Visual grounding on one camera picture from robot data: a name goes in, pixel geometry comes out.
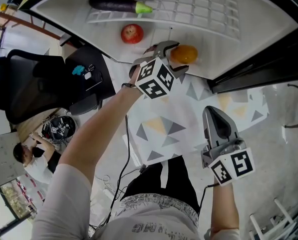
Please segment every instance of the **blue cloth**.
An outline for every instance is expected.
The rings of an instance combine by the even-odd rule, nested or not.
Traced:
[[[75,68],[74,68],[74,70],[72,71],[72,74],[73,75],[81,75],[81,73],[84,71],[84,66],[81,66],[81,65],[79,65],[79,66],[76,66]]]

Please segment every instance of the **red apple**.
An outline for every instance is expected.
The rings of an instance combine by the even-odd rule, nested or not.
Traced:
[[[121,38],[127,44],[137,44],[143,39],[143,29],[137,24],[129,24],[121,31]]]

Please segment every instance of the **person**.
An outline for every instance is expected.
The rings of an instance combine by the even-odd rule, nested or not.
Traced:
[[[55,150],[54,145],[41,138],[39,134],[33,132],[31,137],[34,139],[34,144],[28,148],[18,143],[13,148],[13,156],[23,164],[24,169],[31,177],[39,182],[49,184],[61,155]],[[45,150],[36,147],[37,142],[40,142]]]
[[[139,68],[133,74],[134,84]],[[96,165],[127,112],[142,93],[124,86],[91,117],[69,143],[59,161],[43,207],[33,223],[33,240],[88,238],[90,194]],[[198,240],[199,205],[183,158],[168,160],[166,188],[160,163],[134,179],[120,201],[116,217],[98,228],[99,240]],[[232,185],[213,189],[211,239],[238,240],[239,214]]]

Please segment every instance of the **white plastic grid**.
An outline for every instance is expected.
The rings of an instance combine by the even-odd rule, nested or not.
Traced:
[[[102,11],[91,8],[88,23],[150,21],[187,25],[240,40],[237,0],[137,0],[153,8],[152,13]]]

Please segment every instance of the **black pants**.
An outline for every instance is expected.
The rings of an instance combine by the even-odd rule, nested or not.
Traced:
[[[160,194],[178,199],[191,206],[197,213],[199,203],[190,182],[187,168],[182,156],[168,160],[169,174],[166,188],[161,188],[161,163],[149,165],[135,178],[125,191],[122,199],[135,194]]]

